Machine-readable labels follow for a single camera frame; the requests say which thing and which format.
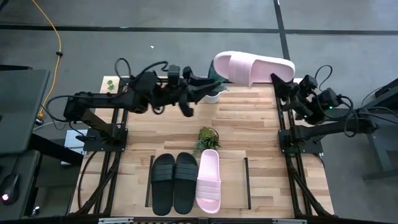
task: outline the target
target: floor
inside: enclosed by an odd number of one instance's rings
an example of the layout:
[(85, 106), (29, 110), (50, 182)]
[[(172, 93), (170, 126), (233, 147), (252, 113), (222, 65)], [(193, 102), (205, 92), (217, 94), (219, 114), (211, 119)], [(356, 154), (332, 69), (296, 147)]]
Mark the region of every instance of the floor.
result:
[[(118, 57), (126, 57), (134, 73), (152, 62), (168, 60), (206, 75), (210, 60), (223, 50), (290, 58), (298, 78), (314, 75), (318, 67), (330, 64), (333, 75), (325, 87), (348, 95), (356, 106), (371, 90), (397, 78), (395, 0), (37, 3), (56, 25), (115, 30), (60, 31), (64, 56), (53, 96), (98, 91), (102, 77), (114, 74), (113, 63)], [(47, 25), (34, 4), (26, 0), (9, 1), (0, 12), (0, 24), (15, 23)], [(130, 28), (120, 32), (118, 27)], [(58, 42), (53, 31), (1, 29), (0, 49), (1, 64), (28, 65), (53, 73)], [(326, 76), (326, 71), (319, 76)], [(64, 104), (55, 101), (53, 113), (61, 115)], [(38, 133), (48, 138), (62, 135), (51, 126)], [(362, 181), (364, 174), (378, 171), (365, 136), (348, 139), (334, 134), (325, 137), (322, 144), (335, 213), (345, 218), (398, 222), (398, 180)]]

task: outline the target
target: small plant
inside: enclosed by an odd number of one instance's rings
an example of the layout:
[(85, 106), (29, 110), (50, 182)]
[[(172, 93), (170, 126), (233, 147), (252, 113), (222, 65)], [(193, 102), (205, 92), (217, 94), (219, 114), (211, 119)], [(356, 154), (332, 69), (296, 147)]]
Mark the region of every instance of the small plant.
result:
[(218, 86), (217, 88), (215, 88), (213, 91), (211, 91), (211, 93), (209, 94), (209, 96), (216, 96), (219, 92), (224, 91), (224, 90), (228, 90), (226, 86), (222, 85), (222, 83), (226, 80), (225, 78), (223, 78), (221, 75), (219, 75), (216, 70), (214, 69), (214, 65), (213, 65), (214, 61), (211, 61), (210, 64), (210, 68), (209, 68), (209, 72), (208, 72), (208, 78), (212, 78), (214, 80), (216, 80), (217, 82), (220, 82), (220, 86)]
[(201, 128), (199, 131), (198, 141), (195, 143), (193, 155), (203, 152), (206, 149), (217, 150), (217, 147), (221, 147), (218, 143), (219, 136), (216, 130), (213, 128)]
[(107, 84), (108, 84), (108, 89), (109, 89), (109, 90), (114, 90), (114, 84), (113, 84), (112, 80), (109, 80), (109, 81), (107, 82)]

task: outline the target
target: wooden tabletop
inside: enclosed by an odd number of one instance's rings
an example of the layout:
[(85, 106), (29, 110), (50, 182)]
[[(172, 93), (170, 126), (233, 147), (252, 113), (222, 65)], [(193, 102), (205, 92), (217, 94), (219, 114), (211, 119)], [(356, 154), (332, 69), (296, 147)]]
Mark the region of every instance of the wooden tabletop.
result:
[[(117, 77), (104, 77), (101, 93), (109, 91), (109, 80), (115, 86), (119, 81)], [(164, 153), (177, 157), (180, 152), (192, 152), (200, 128), (206, 126), (220, 134), (221, 210), (210, 215), (195, 204), (188, 215), (180, 215), (172, 209), (168, 217), (294, 217), (286, 162), (277, 140), (279, 120), (272, 85), (241, 87), (231, 84), (228, 89), (221, 93), (216, 104), (202, 101), (197, 105), (191, 104), (195, 110), (191, 118), (184, 117), (178, 106), (167, 106), (162, 115), (155, 115), (151, 110), (144, 114), (129, 113), (129, 138), (119, 166), (112, 216), (154, 217), (152, 208), (145, 207), (150, 157)], [(112, 112), (109, 109), (96, 110), (96, 114), (109, 123)], [(103, 157), (104, 153), (97, 153), (88, 165), (81, 186), (82, 203), (98, 185)], [(251, 210), (248, 210), (245, 157), (249, 162)], [(303, 154), (303, 165), (308, 188), (324, 208), (333, 213), (325, 171), (319, 158)], [(298, 199), (304, 211), (300, 190)], [(70, 211), (77, 208), (75, 192)]]

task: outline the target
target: slide sandal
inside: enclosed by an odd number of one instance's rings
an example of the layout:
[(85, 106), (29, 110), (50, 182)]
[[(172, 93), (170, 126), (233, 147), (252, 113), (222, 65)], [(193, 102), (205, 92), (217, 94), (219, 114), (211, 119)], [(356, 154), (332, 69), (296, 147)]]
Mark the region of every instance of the slide sandal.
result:
[(174, 157), (171, 154), (160, 155), (152, 166), (152, 210), (156, 215), (167, 215), (173, 205)]
[(272, 83), (272, 73), (289, 82), (295, 73), (294, 64), (289, 60), (234, 51), (216, 55), (214, 68), (229, 81), (246, 86), (253, 83)]
[(174, 172), (174, 210), (179, 214), (186, 215), (191, 212), (197, 178), (197, 161), (191, 154), (181, 152), (175, 161)]
[(200, 158), (196, 201), (205, 212), (214, 214), (221, 206), (220, 162), (215, 150), (204, 150)]

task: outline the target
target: black slide sandal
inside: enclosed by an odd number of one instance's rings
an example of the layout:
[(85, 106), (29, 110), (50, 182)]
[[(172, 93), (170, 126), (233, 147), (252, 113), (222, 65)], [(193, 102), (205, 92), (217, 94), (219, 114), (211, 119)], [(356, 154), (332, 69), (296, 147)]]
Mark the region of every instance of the black slide sandal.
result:
[(173, 155), (163, 154), (152, 166), (152, 210), (155, 215), (167, 215), (172, 209), (174, 165)]
[(191, 212), (197, 188), (198, 164), (195, 158), (181, 152), (177, 156), (174, 172), (174, 210), (185, 215)]

